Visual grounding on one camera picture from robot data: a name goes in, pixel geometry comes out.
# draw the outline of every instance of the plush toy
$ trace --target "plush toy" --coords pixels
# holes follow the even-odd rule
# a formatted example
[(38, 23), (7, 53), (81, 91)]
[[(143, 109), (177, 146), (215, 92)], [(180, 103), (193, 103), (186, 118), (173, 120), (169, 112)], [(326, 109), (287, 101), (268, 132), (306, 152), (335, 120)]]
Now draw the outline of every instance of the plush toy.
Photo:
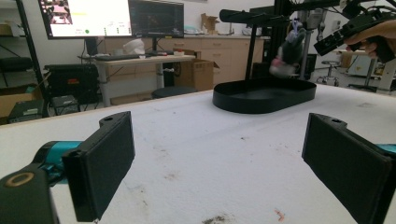
[(303, 57), (306, 30), (304, 28), (298, 30), (295, 24), (293, 27), (286, 41), (279, 47), (276, 57), (271, 61), (270, 73), (275, 77), (295, 76), (296, 68)]

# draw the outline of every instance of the workbench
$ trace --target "workbench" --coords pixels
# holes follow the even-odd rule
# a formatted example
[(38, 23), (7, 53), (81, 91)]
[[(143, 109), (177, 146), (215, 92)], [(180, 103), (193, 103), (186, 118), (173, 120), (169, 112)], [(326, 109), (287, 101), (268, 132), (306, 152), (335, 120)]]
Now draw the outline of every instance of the workbench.
[[(136, 155), (102, 224), (356, 223), (302, 159), (308, 115), (343, 120), (376, 144), (395, 143), (396, 98), (318, 85), (312, 101), (247, 115), (215, 107), (212, 94), (0, 126), (0, 176), (30, 163), (49, 141), (84, 141), (99, 119), (131, 111)], [(61, 222), (76, 223), (67, 185), (51, 191)], [(385, 223), (396, 223), (395, 202)]]

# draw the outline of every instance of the oval black tray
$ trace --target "oval black tray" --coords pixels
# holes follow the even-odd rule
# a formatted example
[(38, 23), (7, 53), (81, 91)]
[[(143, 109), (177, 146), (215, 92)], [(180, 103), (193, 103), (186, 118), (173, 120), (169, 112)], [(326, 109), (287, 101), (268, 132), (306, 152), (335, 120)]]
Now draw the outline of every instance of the oval black tray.
[(315, 98), (317, 85), (299, 79), (266, 77), (217, 85), (213, 104), (242, 114), (265, 114)]

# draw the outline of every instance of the human hand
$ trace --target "human hand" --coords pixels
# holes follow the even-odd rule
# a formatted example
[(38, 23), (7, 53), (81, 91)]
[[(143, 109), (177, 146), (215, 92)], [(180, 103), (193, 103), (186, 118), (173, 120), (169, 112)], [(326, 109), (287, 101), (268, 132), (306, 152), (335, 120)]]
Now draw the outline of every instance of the human hand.
[(362, 48), (371, 58), (376, 58), (377, 44), (375, 42), (369, 43), (366, 39), (372, 36), (380, 35), (385, 37), (390, 49), (396, 52), (396, 20), (384, 21), (376, 26), (373, 26), (367, 30), (364, 30), (344, 41), (347, 45), (353, 45), (361, 42)]

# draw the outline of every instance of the computer monitor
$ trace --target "computer monitor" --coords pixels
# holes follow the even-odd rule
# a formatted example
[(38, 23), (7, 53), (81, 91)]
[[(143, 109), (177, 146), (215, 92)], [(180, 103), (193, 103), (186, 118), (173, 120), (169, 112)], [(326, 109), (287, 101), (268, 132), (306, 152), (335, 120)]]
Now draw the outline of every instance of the computer monitor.
[(129, 0), (133, 37), (184, 37), (184, 4)]
[(128, 0), (38, 0), (48, 39), (131, 36)]

